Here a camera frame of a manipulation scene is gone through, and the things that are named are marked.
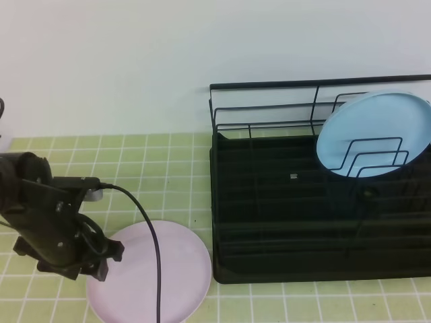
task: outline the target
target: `wire rack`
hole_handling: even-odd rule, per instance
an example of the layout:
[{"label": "wire rack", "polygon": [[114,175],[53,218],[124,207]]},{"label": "wire rack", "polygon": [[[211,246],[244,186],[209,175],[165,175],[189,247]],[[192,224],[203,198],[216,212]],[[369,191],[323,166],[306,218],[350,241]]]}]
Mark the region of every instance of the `wire rack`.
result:
[{"label": "wire rack", "polygon": [[[348,167],[350,174],[361,155],[390,154],[393,159],[388,164],[361,167],[353,178],[325,169],[315,149],[319,127],[326,120],[316,117],[321,115],[319,109],[325,107],[330,115],[348,96],[366,93],[346,91],[334,100],[320,102],[322,89],[430,80],[431,75],[410,75],[211,84],[215,278],[222,283],[250,283],[431,274],[431,261],[423,261],[431,252],[429,149],[407,164],[409,151],[402,149],[402,137],[354,139],[341,165],[332,170]],[[216,107],[213,102],[214,91],[279,88],[314,89],[314,96],[309,102],[293,104]],[[291,108],[309,108],[308,118],[218,122],[222,112]],[[253,136],[254,131],[295,128],[306,128],[309,135]],[[228,139],[226,135],[238,132],[245,136]],[[361,151],[346,164],[356,143],[388,140],[396,143],[395,149]],[[370,168],[395,171],[361,178]],[[411,266],[401,266],[399,257],[407,257]]]}]

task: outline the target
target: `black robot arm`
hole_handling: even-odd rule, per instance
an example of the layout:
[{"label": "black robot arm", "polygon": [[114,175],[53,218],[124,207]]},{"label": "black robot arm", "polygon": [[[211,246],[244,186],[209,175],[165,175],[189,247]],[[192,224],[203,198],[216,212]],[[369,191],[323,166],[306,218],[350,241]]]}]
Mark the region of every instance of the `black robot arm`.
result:
[{"label": "black robot arm", "polygon": [[53,178],[45,158],[0,154],[0,213],[21,235],[13,249],[38,260],[39,271],[104,281],[106,259],[121,261],[121,242],[106,238],[94,221],[79,213],[83,201],[101,196],[98,178]]}]

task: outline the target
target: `green tiled surface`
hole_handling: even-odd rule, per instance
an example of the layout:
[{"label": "green tiled surface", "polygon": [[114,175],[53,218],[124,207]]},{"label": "green tiled surface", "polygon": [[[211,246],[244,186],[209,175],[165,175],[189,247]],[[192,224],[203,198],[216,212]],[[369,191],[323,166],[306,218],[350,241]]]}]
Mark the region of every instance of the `green tiled surface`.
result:
[{"label": "green tiled surface", "polygon": [[[130,190],[152,219],[190,227],[211,251],[208,133],[19,138],[12,151],[46,156],[56,176],[97,176]],[[105,192],[83,213],[107,234],[143,221],[125,196]],[[0,227],[0,323],[100,323],[86,302],[86,280],[35,270]],[[431,278],[220,285],[187,323],[428,322]]]}]

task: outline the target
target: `light blue plate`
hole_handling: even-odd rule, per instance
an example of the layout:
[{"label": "light blue plate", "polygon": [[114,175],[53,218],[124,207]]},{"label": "light blue plate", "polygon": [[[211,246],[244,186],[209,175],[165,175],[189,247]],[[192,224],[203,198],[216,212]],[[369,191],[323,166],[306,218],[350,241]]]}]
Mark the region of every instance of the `light blue plate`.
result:
[{"label": "light blue plate", "polygon": [[[402,142],[400,139],[355,141],[342,165],[354,139],[388,137],[401,137]],[[363,154],[397,151],[400,142],[398,154]],[[364,168],[362,171],[361,168],[408,163],[430,142],[431,105],[427,101],[403,91],[368,92],[346,102],[326,120],[317,141],[317,155],[321,163],[336,174],[356,177],[359,173],[358,177],[369,177],[391,172],[399,166]]]}]

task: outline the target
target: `wire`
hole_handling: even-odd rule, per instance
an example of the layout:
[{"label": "wire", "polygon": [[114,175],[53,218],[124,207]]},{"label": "wire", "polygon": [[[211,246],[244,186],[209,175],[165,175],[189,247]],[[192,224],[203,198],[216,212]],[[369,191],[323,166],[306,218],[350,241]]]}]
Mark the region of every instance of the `wire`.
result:
[{"label": "wire", "polygon": [[159,242],[157,240],[156,231],[154,231],[154,227],[147,215],[147,213],[144,211],[143,207],[139,203],[139,201],[128,191],[124,188],[112,184],[107,183],[100,183],[101,188],[111,188],[113,190],[119,190],[120,192],[123,192],[126,194],[137,206],[137,208],[141,211],[143,218],[148,224],[148,227],[151,231],[151,235],[153,236],[154,240],[154,248],[156,249],[156,262],[157,262],[157,302],[156,302],[156,322],[160,323],[160,293],[162,290],[162,269],[161,269],[161,262],[160,262],[160,249],[159,249]]}]

